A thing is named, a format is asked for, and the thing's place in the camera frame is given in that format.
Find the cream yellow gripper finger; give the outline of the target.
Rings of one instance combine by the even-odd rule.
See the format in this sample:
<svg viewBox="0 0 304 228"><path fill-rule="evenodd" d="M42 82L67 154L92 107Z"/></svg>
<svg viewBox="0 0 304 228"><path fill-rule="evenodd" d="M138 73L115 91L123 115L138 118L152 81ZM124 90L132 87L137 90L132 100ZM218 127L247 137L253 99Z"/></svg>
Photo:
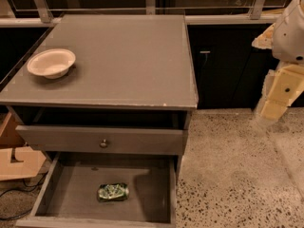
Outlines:
<svg viewBox="0 0 304 228"><path fill-rule="evenodd" d="M270 25L252 42L254 48L270 49L278 60L265 76L256 117L276 122L304 91L303 27Z"/></svg>

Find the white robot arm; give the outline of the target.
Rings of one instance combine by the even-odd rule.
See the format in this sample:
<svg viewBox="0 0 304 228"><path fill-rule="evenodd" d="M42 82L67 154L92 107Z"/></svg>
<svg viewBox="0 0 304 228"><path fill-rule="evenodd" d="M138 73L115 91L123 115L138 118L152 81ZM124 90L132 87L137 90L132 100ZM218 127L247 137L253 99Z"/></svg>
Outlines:
<svg viewBox="0 0 304 228"><path fill-rule="evenodd" d="M278 60L265 76L257 117L275 123L304 91L304 0L292 0L277 20L252 43Z"/></svg>

